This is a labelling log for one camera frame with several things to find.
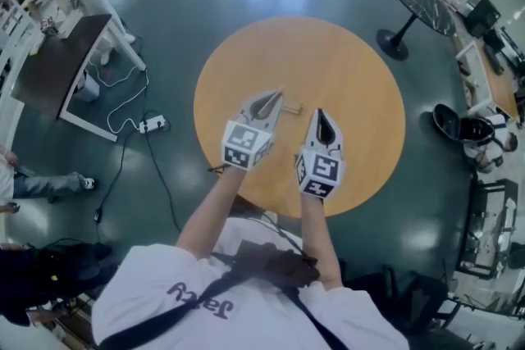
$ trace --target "table pedestal base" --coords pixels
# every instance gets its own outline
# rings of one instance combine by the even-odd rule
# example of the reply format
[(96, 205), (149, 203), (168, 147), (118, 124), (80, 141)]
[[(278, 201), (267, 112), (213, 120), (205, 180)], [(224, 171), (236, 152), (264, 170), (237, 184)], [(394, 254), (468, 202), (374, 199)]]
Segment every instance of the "table pedestal base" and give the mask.
[(389, 30), (379, 30), (376, 34), (376, 41), (389, 57), (395, 60), (406, 60), (409, 56), (409, 49), (403, 42), (403, 35), (407, 32), (409, 26), (416, 20), (416, 16), (412, 14), (409, 21), (404, 25), (403, 28), (396, 34)]

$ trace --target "wooden tabletop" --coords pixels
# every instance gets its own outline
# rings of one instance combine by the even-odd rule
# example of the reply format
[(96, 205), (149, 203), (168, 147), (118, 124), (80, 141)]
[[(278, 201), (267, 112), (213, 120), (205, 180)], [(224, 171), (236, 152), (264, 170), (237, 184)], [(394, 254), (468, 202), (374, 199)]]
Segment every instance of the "wooden tabletop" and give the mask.
[(504, 72), (501, 75), (497, 75), (492, 70), (492, 65), (486, 57), (481, 41), (477, 41), (477, 49), (482, 57), (483, 67), (485, 68), (486, 78), (489, 80), (489, 87), (491, 88), (494, 103), (505, 111), (514, 121), (519, 121), (518, 106), (516, 105), (516, 98), (514, 97), (514, 90), (512, 88), (512, 70), (505, 62), (504, 57), (498, 54), (498, 61), (504, 68)]
[(39, 52), (25, 60), (11, 96), (58, 118), (82, 63), (110, 19), (111, 15), (85, 16), (67, 39), (48, 36)]
[(359, 37), (305, 17), (261, 20), (235, 32), (209, 57), (194, 98), (199, 142), (211, 166), (221, 165), (226, 122), (256, 93), (284, 85), (275, 144), (249, 172), (240, 194), (266, 210), (300, 217), (294, 155), (315, 108), (332, 116), (345, 137), (343, 184), (325, 201), (328, 216), (373, 196), (395, 169), (404, 143), (401, 94), (385, 62)]

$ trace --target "white marker cube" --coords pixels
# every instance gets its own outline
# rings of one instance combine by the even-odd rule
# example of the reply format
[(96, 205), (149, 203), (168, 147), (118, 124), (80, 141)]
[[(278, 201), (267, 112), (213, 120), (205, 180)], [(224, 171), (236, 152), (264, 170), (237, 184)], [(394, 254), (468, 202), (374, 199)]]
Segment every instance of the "white marker cube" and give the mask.
[(341, 159), (301, 148), (295, 163), (299, 189), (311, 196), (329, 198), (341, 185), (345, 167)]
[(269, 152), (272, 140), (273, 133), (230, 120), (222, 136), (222, 161), (251, 170)]

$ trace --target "black hair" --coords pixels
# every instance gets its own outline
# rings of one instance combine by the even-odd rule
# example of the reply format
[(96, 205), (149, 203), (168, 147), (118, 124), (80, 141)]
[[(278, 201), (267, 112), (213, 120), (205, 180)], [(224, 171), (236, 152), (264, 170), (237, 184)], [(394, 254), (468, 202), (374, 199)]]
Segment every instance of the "black hair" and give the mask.
[(514, 152), (518, 148), (518, 138), (516, 134), (509, 133), (509, 152)]

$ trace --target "white cable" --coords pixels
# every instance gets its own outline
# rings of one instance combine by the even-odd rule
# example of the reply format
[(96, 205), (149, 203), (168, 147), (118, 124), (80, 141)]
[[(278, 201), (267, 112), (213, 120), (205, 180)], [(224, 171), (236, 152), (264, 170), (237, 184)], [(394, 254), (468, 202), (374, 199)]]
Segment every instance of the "white cable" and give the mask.
[[(90, 65), (92, 66), (95, 66), (95, 69), (97, 70), (97, 77), (98, 77), (98, 80), (103, 83), (105, 86), (107, 86), (108, 88), (112, 88), (113, 86), (115, 86), (116, 84), (119, 84), (120, 82), (124, 82), (125, 80), (128, 80), (128, 78), (130, 77), (131, 75), (131, 72), (133, 72), (133, 70), (135, 70), (137, 68), (137, 66), (134, 66), (131, 70), (130, 70), (130, 73), (128, 73), (128, 75), (124, 78), (124, 79), (121, 79), (121, 80), (118, 80), (117, 82), (115, 82), (114, 84), (106, 84), (106, 82), (104, 82), (103, 80), (100, 79), (100, 74), (98, 73), (98, 67), (97, 65), (94, 65), (91, 61), (89, 62)], [(121, 105), (119, 105), (117, 108), (115, 108), (113, 111), (111, 111), (109, 114), (107, 114), (107, 119), (106, 119), (106, 122), (107, 122), (107, 127), (109, 127), (110, 131), (113, 133), (113, 134), (119, 134), (123, 129), (124, 129), (124, 126), (126, 125), (126, 123), (129, 121), (133, 127), (135, 127), (135, 130), (139, 130), (139, 128), (137, 127), (137, 125), (135, 124), (135, 122), (130, 119), (130, 118), (126, 118), (124, 120), (124, 122), (122, 123), (121, 125), (121, 128), (117, 131), (115, 131), (113, 128), (112, 128), (112, 125), (109, 123), (109, 117), (111, 117), (112, 113), (115, 112), (115, 111), (118, 111), (120, 110), (123, 106), (125, 106), (127, 103), (130, 103), (131, 101), (133, 101), (134, 99), (136, 99), (142, 92), (144, 92), (144, 90), (146, 90), (146, 88), (148, 87), (149, 85), (149, 77), (148, 77), (148, 69), (145, 69), (144, 70), (144, 73), (146, 74), (146, 84), (144, 85), (144, 87), (138, 92), (136, 93), (132, 98), (128, 99), (127, 101), (124, 101)]]

